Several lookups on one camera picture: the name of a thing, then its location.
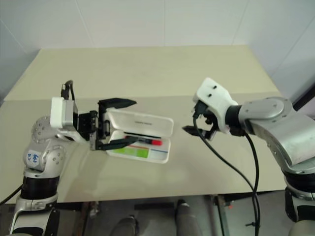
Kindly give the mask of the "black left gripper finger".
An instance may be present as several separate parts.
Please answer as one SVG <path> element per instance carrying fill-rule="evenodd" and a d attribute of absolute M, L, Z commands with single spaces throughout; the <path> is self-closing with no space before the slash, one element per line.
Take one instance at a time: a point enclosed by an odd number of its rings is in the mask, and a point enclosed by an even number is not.
<path fill-rule="evenodd" d="M 129 106 L 135 105 L 137 102 L 125 98 L 110 98 L 103 99 L 98 102 L 98 114 L 99 118 L 103 118 L 103 115 L 106 113 L 109 108 L 127 108 Z"/>
<path fill-rule="evenodd" d="M 129 146 L 137 141 L 136 137 L 129 137 L 123 139 L 116 139 L 111 140 L 109 143 L 102 143 L 101 141 L 97 141 L 95 144 L 95 150 L 113 150 L 113 149 L 120 149 L 126 146 Z"/>

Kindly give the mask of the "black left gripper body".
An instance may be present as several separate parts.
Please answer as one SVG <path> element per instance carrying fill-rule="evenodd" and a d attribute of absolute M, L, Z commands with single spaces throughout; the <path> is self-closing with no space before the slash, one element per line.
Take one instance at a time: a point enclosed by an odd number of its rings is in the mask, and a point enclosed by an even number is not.
<path fill-rule="evenodd" d="M 106 150 L 103 142 L 110 136 L 110 121 L 105 119 L 105 113 L 89 111 L 78 117 L 78 132 L 89 142 L 91 150 Z"/>

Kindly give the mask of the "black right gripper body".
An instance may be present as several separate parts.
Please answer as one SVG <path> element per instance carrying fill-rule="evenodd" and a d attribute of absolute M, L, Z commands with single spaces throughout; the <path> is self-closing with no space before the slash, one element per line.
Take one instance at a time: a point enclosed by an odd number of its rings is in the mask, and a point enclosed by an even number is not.
<path fill-rule="evenodd" d="M 218 120 L 213 112 L 208 110 L 208 106 L 203 103 L 202 101 L 197 101 L 195 107 L 194 107 L 194 113 L 193 113 L 193 126 L 197 129 L 197 119 L 203 116 L 206 121 L 205 123 L 207 125 L 212 125 L 212 129 L 215 131 L 219 131 L 218 126 Z"/>

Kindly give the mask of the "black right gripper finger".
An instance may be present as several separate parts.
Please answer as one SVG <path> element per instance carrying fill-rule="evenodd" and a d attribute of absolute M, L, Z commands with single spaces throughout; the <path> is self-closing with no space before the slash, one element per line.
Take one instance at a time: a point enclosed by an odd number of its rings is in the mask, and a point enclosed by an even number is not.
<path fill-rule="evenodd" d="M 198 136 L 198 133 L 200 133 L 206 140 L 209 141 L 211 141 L 214 138 L 217 132 L 217 130 L 214 127 L 207 131 L 200 128 L 196 129 L 194 126 L 186 125 L 182 127 L 182 129 L 192 136 Z"/>

